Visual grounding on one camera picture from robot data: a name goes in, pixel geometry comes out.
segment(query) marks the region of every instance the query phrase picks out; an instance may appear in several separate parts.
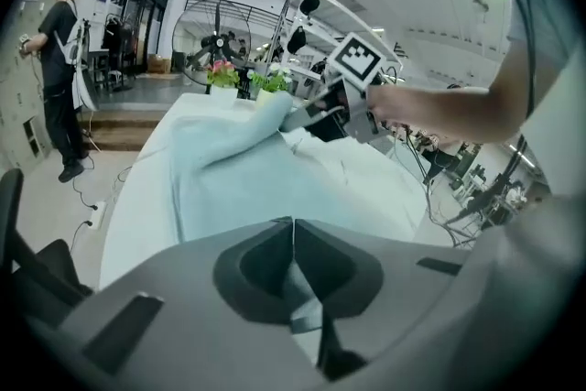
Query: black shoe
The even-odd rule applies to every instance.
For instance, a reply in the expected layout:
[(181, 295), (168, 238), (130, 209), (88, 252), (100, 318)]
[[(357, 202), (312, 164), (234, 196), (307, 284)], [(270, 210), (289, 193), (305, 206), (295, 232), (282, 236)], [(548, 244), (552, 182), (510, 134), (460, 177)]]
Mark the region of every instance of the black shoe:
[(61, 171), (59, 175), (60, 182), (68, 182), (71, 181), (76, 176), (79, 176), (83, 173), (83, 166), (80, 165), (79, 162), (75, 162), (72, 165), (68, 165)]

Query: person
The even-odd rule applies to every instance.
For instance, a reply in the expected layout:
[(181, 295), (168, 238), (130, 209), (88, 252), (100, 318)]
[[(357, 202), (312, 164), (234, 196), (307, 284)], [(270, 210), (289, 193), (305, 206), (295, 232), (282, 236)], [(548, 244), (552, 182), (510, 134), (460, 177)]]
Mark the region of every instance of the person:
[(521, 181), (514, 181), (506, 192), (505, 200), (513, 207), (521, 206), (521, 204), (527, 201), (523, 194), (523, 189), (523, 183)]
[(24, 43), (20, 54), (25, 57), (40, 52), (43, 74), (44, 111), (47, 132), (53, 145), (61, 153), (63, 171), (59, 181), (68, 182), (83, 172), (80, 159), (87, 157), (83, 150), (80, 125), (73, 109), (73, 66), (68, 65), (57, 41), (67, 43), (77, 22), (74, 0), (56, 0), (38, 27), (38, 34)]
[(415, 125), (479, 144), (514, 136), (525, 122), (529, 103), (528, 50), (535, 52), (537, 106), (579, 44), (582, 31), (569, 0), (512, 0), (511, 5), (510, 47), (487, 91), (373, 85), (367, 92), (371, 112), (379, 121)]
[(238, 39), (238, 43), (240, 43), (240, 49), (238, 49), (238, 54), (240, 54), (240, 56), (242, 56), (242, 59), (247, 60), (248, 54), (247, 54), (245, 39), (244, 38)]

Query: black t-shirt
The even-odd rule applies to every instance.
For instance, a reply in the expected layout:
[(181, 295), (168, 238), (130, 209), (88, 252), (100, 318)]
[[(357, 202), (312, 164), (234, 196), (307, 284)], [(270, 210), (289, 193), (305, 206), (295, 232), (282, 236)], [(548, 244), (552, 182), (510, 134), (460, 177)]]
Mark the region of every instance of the black t-shirt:
[(38, 32), (45, 33), (49, 38), (40, 50), (45, 87), (59, 85), (73, 79), (73, 68), (65, 63), (65, 57), (55, 39), (54, 32), (57, 31), (61, 43), (65, 44), (76, 22), (77, 18), (70, 5), (67, 2), (58, 2), (49, 10), (43, 23), (38, 27)]

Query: black pants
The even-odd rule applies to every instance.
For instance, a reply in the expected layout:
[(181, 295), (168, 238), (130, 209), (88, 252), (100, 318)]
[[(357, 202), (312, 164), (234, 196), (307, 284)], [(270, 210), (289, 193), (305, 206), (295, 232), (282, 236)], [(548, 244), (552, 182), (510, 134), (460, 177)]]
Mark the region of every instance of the black pants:
[(73, 109), (72, 80), (45, 87), (45, 125), (53, 145), (61, 153), (63, 166), (81, 157), (83, 140)]
[(434, 150), (433, 152), (426, 150), (422, 155), (429, 163), (431, 163), (428, 174), (425, 176), (426, 183), (438, 176), (443, 169), (449, 167), (454, 161), (452, 155), (444, 153), (441, 150)]

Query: human arm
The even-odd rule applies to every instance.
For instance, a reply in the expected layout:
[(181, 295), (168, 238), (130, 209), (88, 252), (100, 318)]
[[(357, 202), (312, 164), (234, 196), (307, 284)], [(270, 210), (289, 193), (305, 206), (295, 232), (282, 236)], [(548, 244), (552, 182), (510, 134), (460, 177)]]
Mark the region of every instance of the human arm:
[[(546, 56), (536, 54), (536, 71), (537, 104), (555, 81), (559, 69)], [(528, 74), (526, 43), (514, 40), (486, 92), (469, 89), (430, 92), (372, 86), (368, 103), (380, 120), (417, 125), (459, 140), (501, 142), (513, 136), (525, 120)]]
[(49, 36), (53, 34), (60, 22), (61, 13), (63, 12), (62, 4), (57, 3), (49, 10), (40, 27), (38, 27), (38, 34), (21, 46), (20, 54), (22, 56), (41, 50), (47, 44)]
[(20, 54), (22, 56), (27, 56), (31, 52), (43, 49), (43, 46), (47, 44), (48, 39), (49, 37), (45, 33), (38, 33), (21, 46)]

